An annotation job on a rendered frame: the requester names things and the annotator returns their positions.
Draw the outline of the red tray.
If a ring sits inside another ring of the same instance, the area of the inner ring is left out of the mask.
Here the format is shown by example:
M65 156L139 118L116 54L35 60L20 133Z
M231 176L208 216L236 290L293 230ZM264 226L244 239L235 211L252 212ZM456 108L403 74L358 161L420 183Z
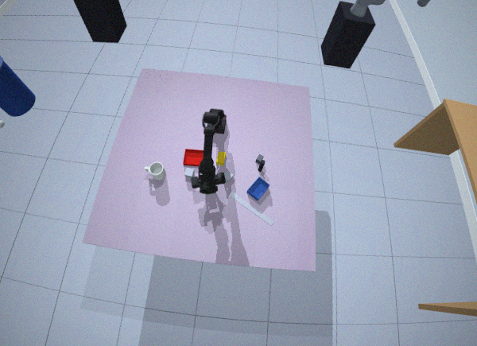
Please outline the red tray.
M204 155L203 150L185 149L183 164L190 165L190 166L199 166L201 160L203 159L203 155Z

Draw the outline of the white mug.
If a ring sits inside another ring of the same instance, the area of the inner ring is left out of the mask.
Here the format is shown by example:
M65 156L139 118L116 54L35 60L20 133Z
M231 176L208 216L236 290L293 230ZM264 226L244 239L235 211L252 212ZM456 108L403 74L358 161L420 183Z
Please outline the white mug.
M165 169L160 162L154 162L150 167L145 167L146 172L151 172L156 180L161 180L166 176Z

